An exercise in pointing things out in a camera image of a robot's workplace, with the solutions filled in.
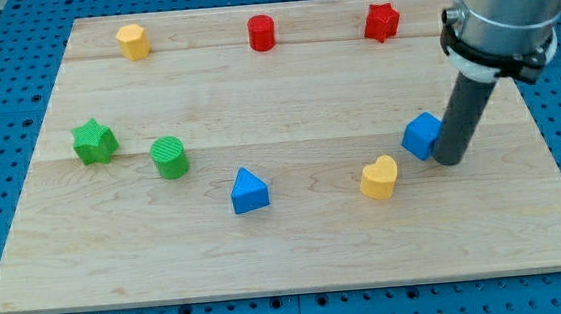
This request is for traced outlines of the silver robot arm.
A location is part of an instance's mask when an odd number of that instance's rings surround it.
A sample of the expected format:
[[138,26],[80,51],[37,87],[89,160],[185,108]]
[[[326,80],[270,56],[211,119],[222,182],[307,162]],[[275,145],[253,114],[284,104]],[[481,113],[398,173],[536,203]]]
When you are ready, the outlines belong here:
[[557,52],[561,0],[453,0],[441,47],[461,79],[482,88],[502,77],[533,84]]

